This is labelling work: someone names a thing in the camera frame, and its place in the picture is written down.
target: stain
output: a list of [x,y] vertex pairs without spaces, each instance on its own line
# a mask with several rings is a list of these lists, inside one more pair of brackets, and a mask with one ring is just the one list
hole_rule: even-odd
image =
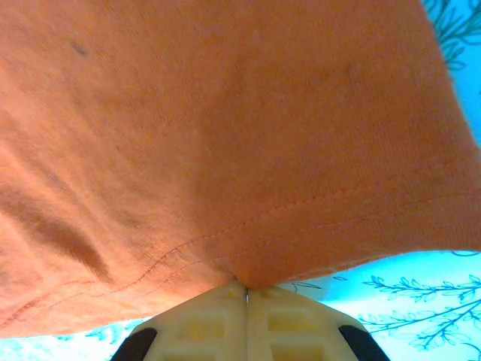
[[77,54],[79,54],[81,56],[88,56],[89,55],[87,53],[87,50],[85,50],[85,48],[82,45],[78,44],[76,41],[72,41],[70,44],[75,49]]

